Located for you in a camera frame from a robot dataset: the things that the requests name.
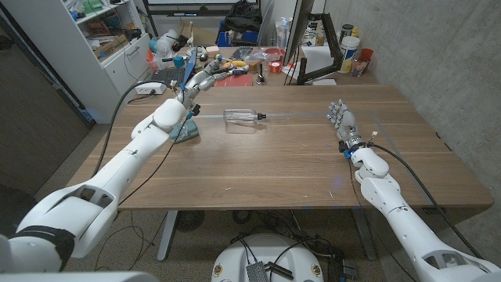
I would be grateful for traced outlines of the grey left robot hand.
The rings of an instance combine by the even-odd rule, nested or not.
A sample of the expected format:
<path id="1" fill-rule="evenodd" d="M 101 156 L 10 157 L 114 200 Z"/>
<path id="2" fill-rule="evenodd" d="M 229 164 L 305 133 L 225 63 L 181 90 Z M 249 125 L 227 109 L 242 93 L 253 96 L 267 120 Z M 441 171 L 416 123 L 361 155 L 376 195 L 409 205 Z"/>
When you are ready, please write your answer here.
<path id="1" fill-rule="evenodd" d="M 200 91 L 207 91 L 216 81 L 221 81 L 230 75 L 219 67 L 219 61 L 213 60 L 200 72 L 192 76 L 183 89 L 176 92 L 177 100 L 187 109 L 193 108 L 193 100 Z"/>

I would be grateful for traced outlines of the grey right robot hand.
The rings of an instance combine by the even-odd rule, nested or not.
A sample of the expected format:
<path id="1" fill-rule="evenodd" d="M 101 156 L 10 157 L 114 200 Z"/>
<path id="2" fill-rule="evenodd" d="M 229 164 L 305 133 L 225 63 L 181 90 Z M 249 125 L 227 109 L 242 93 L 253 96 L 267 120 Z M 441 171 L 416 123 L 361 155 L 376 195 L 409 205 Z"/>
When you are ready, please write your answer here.
<path id="1" fill-rule="evenodd" d="M 331 102 L 329 110 L 326 117 L 336 129 L 337 138 L 340 140 L 340 152 L 354 150 L 354 146 L 362 144 L 355 115 L 348 109 L 348 106 L 339 100 L 338 103 Z"/>

